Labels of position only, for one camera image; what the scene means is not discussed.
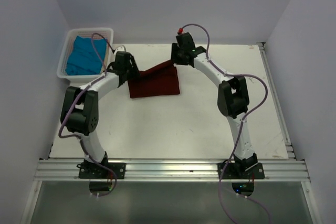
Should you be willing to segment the dark red t shirt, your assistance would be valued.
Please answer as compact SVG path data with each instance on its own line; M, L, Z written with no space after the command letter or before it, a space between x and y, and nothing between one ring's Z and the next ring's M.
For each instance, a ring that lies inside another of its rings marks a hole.
M131 99L179 95L177 67L168 60L140 71L139 77L128 81L128 88Z

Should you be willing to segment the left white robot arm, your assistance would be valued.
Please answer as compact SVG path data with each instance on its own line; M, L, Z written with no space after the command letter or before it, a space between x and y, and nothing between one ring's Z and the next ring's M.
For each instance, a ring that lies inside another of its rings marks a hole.
M99 141L96 128L99 122L99 101L125 82L140 76L135 58L129 52L118 51L115 61L98 78L80 87L67 88L61 110L59 138L75 137L91 162L90 171L104 178L109 165L103 160L106 152Z

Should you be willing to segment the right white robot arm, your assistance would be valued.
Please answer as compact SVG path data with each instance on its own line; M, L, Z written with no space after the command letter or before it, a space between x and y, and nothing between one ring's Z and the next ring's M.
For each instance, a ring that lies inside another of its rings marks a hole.
M217 66L202 46L195 46L190 33L179 31L172 44L171 60L176 65L191 66L218 88L217 107L229 122L234 140L234 172L246 178L257 165L257 155L252 147L247 120L249 95L244 77L234 77L232 73Z

